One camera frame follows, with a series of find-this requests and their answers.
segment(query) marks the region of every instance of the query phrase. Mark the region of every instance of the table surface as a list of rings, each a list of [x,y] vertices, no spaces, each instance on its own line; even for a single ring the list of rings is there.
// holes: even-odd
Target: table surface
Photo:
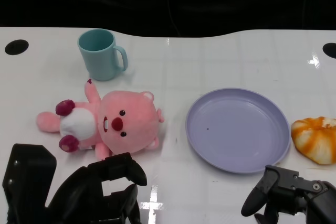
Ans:
[[[63,152],[58,134],[39,132],[35,125],[36,115],[53,111],[59,101],[86,101],[89,76],[77,48],[77,38],[86,30],[0,28],[0,178],[14,143],[44,145],[57,158],[47,204],[69,175],[96,161],[94,151]],[[334,42],[336,31],[249,30],[212,38],[114,34],[128,54],[129,69],[111,81],[96,81],[99,93],[149,90],[166,118],[160,148],[133,155],[148,178],[138,194],[143,224],[256,223],[240,210],[261,174],[223,172],[199,158],[187,142],[187,111],[206,92],[228,87],[256,91],[274,101],[290,124],[306,117],[336,118],[336,59],[322,50]],[[27,40],[29,48],[9,56],[4,48],[15,39]],[[278,165],[305,179],[336,185],[336,165],[318,166],[293,145]],[[104,193],[129,184],[125,178],[105,182]],[[6,223],[7,203],[0,191],[0,222]],[[279,223],[305,223],[305,217],[281,215]]]

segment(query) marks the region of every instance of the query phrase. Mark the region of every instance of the plate rim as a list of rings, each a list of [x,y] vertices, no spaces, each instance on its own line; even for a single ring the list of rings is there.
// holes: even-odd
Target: plate rim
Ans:
[[[247,92],[250,92],[250,93],[253,93],[253,94],[256,94],[256,95],[259,95],[261,96],[262,98],[266,99],[267,101],[269,101],[270,103],[272,103],[277,109],[278,111],[280,112],[280,114],[283,116],[283,118],[285,119],[285,122],[287,123],[287,128],[288,128],[288,143],[287,143],[287,146],[286,146],[286,150],[284,151],[284,153],[280,156],[280,158],[278,158],[273,164],[270,164],[270,165],[276,165],[277,163],[279,163],[281,160],[283,160],[288,152],[289,152],[289,149],[290,149],[290,126],[289,126],[289,123],[288,123],[288,120],[287,118],[285,117],[285,114],[282,112],[282,110],[274,103],[272,102],[270,99],[268,99],[267,97],[265,97],[264,95],[262,94],[259,94],[258,92],[255,92],[255,91],[251,91],[251,90],[248,90],[248,89],[242,89],[242,88],[223,88],[223,89],[216,89],[216,90],[213,90],[213,91],[210,91],[210,92],[207,92],[205,93],[204,95],[202,95],[201,97],[199,97],[194,103],[193,105],[191,105],[191,107],[189,108],[188,110],[188,113],[187,113],[187,116],[186,116],[186,120],[185,120],[185,131],[186,131],[186,135],[187,135],[187,139],[188,139],[188,142],[189,144],[192,146],[193,150],[198,154],[198,156],[200,156],[203,160],[207,161],[209,164],[217,167],[218,169],[221,169],[221,170],[224,170],[226,172],[230,172],[230,173],[235,173],[235,174],[253,174],[253,173],[260,173],[260,172],[263,172],[265,170],[265,168],[262,168],[262,169],[256,169],[256,170],[251,170],[251,171],[248,171],[248,172],[238,172],[238,171],[234,171],[234,170],[229,170],[229,169],[224,169],[216,164],[214,164],[213,162],[209,161],[207,158],[205,158],[203,155],[201,155],[195,148],[195,146],[193,145],[192,141],[190,140],[190,136],[189,136],[189,133],[188,133],[188,120],[189,120],[189,115],[190,115],[190,112],[192,110],[192,108],[194,107],[194,105],[201,99],[203,98],[204,96],[210,94],[210,93],[214,93],[214,92],[218,92],[218,91],[222,91],[222,90],[240,90],[240,91],[247,91]]]

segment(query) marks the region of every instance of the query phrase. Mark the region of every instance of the orange bread roll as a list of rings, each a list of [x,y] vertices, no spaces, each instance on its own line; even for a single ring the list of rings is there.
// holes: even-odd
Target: orange bread roll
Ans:
[[[336,119],[306,118],[292,124],[296,149],[318,164],[336,163]]]

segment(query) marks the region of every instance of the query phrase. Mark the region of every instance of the plate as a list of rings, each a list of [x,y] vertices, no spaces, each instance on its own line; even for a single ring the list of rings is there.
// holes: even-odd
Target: plate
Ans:
[[[188,112],[186,132],[203,159],[232,173],[262,172],[282,160],[290,146],[282,111],[244,89],[220,89],[200,97]]]

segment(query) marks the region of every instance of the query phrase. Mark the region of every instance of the teal mug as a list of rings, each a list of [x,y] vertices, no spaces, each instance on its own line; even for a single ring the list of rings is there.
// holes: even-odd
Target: teal mug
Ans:
[[[125,49],[115,43],[113,33],[104,29],[90,30],[79,37],[77,44],[91,78],[107,81],[127,69]],[[119,66],[117,51],[121,53],[123,67]]]

